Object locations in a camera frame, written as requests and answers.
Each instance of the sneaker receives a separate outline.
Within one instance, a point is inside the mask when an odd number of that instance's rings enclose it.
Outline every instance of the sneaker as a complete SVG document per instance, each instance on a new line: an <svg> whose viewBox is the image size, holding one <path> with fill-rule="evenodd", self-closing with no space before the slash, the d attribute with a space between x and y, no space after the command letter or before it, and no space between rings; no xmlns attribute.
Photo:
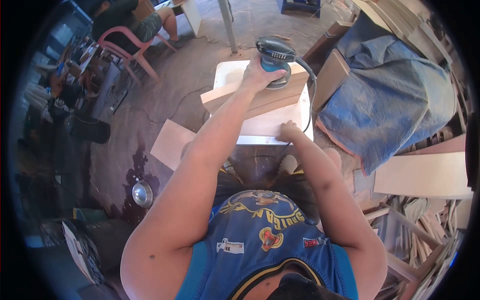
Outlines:
<svg viewBox="0 0 480 300"><path fill-rule="evenodd" d="M225 171L228 174L232 174L238 179L238 181L240 181L240 183L243 184L243 181L241 180L240 176L238 176L238 174L235 172L235 170L233 169L232 163L228 159L223 163L223 167L225 168Z"/></svg>
<svg viewBox="0 0 480 300"><path fill-rule="evenodd" d="M295 169L299 166L297 159L291 155L288 154L286 155L283 159L282 162L280 163L280 166L278 167L278 174L282 172L286 172L289 175L291 175L293 172L295 172Z"/></svg>
<svg viewBox="0 0 480 300"><path fill-rule="evenodd" d="M175 48L181 48L183 47L183 45L185 44L183 41L182 41L182 38L181 36L179 36L179 40L178 41L172 41L171 39L168 40L168 43L170 45L172 45L173 47Z"/></svg>

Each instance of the jersey patch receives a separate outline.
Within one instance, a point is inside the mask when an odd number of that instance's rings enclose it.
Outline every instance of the jersey patch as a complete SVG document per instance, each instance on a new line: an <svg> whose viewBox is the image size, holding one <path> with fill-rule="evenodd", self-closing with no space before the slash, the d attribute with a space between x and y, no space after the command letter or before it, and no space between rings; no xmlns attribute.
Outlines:
<svg viewBox="0 0 480 300"><path fill-rule="evenodd" d="M230 242L228 239L222 239L220 243L216 244L216 252L222 249L224 252L233 254L243 254L245 245L243 243Z"/></svg>
<svg viewBox="0 0 480 300"><path fill-rule="evenodd" d="M317 245L326 245L326 243L327 243L327 240L322 239L320 237L318 237L316 239L303 238L303 247L304 248L310 248L310 247L317 246Z"/></svg>
<svg viewBox="0 0 480 300"><path fill-rule="evenodd" d="M283 243L283 233L273 234L270 227L265 227L258 233L258 237L262 240L262 249L266 252L270 248L278 248Z"/></svg>

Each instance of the hand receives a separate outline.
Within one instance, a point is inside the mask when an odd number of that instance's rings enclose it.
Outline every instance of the hand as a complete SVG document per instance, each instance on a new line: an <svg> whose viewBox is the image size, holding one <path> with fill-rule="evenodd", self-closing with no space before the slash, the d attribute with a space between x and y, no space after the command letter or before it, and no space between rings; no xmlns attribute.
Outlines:
<svg viewBox="0 0 480 300"><path fill-rule="evenodd" d="M242 87L256 93L265 89L273 80L277 80L287 73L285 70L277 70L273 72L265 71L260 65L260 57L260 53L257 53L257 55L250 60L250 63L243 73L243 80L241 83Z"/></svg>
<svg viewBox="0 0 480 300"><path fill-rule="evenodd" d="M289 120L287 123L280 125L280 135L275 137L275 139L279 142L291 143L302 134L304 133L297 127L297 124Z"/></svg>

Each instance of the blue stool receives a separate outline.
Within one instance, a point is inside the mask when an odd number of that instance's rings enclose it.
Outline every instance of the blue stool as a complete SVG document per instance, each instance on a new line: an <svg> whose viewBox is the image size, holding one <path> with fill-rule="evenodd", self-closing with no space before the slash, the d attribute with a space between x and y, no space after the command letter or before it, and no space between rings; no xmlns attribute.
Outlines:
<svg viewBox="0 0 480 300"><path fill-rule="evenodd" d="M285 8L302 8L307 11L315 13L315 16L320 19L320 0L316 0L317 4L315 6L307 5L307 0L293 0L294 3L289 3L287 0L276 0L280 13L283 14Z"/></svg>

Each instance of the blue tarp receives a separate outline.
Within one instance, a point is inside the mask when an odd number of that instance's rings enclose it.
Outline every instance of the blue tarp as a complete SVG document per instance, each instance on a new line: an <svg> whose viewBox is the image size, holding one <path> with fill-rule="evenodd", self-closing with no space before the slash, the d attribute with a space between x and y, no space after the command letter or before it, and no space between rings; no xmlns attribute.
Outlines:
<svg viewBox="0 0 480 300"><path fill-rule="evenodd" d="M365 175L399 149L432 136L455 113L447 72L420 58L364 13L336 47L351 73L316 124L360 157Z"/></svg>

